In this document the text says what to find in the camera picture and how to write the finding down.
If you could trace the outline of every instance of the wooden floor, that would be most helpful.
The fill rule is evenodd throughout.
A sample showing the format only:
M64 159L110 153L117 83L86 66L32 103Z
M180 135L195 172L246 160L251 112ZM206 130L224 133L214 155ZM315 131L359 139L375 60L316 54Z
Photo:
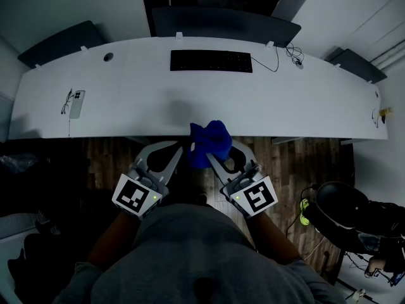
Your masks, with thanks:
M269 137L235 137L248 145L256 155L263 172L270 176L278 203L268 210L274 223L285 232L299 214L300 192L312 184L326 181L354 181L354 166L351 146L340 146L337 139L301 139L279 145L272 145ZM64 161L75 168L75 179L82 180L88 192L114 190L121 173L127 173L129 165L142 149L140 144L124 137L38 140L42 149L51 149L54 154L64 154ZM229 216L250 239L242 215L220 194L220 181L211 169L199 176L200 185L205 187L208 203ZM315 192L308 190L305 198L312 200ZM297 220L289 229L289 239L297 246L302 256L307 257L323 236L312 225L303 226ZM325 239L307 262L319 273L325 256L330 257L327 272L336 267L339 249Z

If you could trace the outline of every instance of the white wall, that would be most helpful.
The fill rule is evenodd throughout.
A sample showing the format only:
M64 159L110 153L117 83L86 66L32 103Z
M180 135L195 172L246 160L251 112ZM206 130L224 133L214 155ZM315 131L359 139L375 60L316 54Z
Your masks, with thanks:
M389 139L353 144L356 188L371 200L405 206L405 72L393 73L377 85L382 107L394 109L387 117Z
M0 0L0 35L21 53L86 20L111 41L150 36L143 0Z
M0 36L0 142L8 138L13 101L21 76L28 70L17 56L17 51Z
M390 0L345 39L349 48L366 60L380 56L405 40L405 0Z
M390 22L389 26L385 23L373 24L367 31L361 32L360 37L351 35L390 2L391 0L306 0L293 19L294 23L302 26L293 43L305 53L319 58L324 58L336 46L351 48L358 45L362 49L369 48L370 44L383 38L391 30L389 26L395 21L392 24ZM403 21L405 13L401 6L399 1L391 7ZM381 32L381 27L387 29L387 32ZM394 35L385 40L391 46L398 42Z
M394 109L394 114L387 117L386 121L389 139L353 144L355 187L370 200L405 206L405 72L393 73L377 85L382 107L390 106ZM358 265L364 265L354 255L352 259ZM356 289L365 288L378 303L396 304L405 298L405 280L391 288L382 278L366 279L362 271L349 266L350 261L345 258L339 278Z
M0 36L0 94L15 99L21 76L28 67L17 59L18 52Z

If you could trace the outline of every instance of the person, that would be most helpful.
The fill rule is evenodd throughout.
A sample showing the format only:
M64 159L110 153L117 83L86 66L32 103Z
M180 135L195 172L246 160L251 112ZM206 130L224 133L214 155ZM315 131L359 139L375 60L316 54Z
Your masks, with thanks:
M256 249L201 200L121 212L54 303L345 303L265 212L246 223Z

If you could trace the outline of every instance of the blue towel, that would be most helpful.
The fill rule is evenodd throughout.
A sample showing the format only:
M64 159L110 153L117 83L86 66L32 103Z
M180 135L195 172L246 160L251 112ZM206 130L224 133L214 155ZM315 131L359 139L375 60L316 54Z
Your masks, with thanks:
M228 158L232 147L232 138L220 120L213 120L207 127L190 124L190 144L195 143L193 151L188 150L187 159L191 168L209 168L206 153L216 155L221 161Z

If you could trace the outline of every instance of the dark floor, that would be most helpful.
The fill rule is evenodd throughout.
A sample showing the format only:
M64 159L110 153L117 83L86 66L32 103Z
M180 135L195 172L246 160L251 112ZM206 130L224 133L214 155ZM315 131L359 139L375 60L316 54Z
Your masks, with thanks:
M299 213L300 192L314 183L342 181L352 185L354 166L352 147L340 145L338 139L301 139L285 144L271 145L269 137L236 137L250 146L263 166L275 188L278 204L268 214L285 232ZM80 211L88 212L88 202L83 199L91 195L100 199L100 206L111 206L112 191L122 173L142 149L140 144L124 137L53 139L11 141L7 149L33 151L50 159L54 170L60 172L66 184L73 186ZM228 215L248 235L240 213L218 192L220 183L211 169L202 173L201 182L208 192L208 203ZM313 191L304 197L312 199ZM298 247L302 256L308 256L322 240L322 235L312 225L307 227L299 220L289 229L289 239ZM327 272L337 267L339 249L324 240L308 258L308 263L320 273L329 253Z

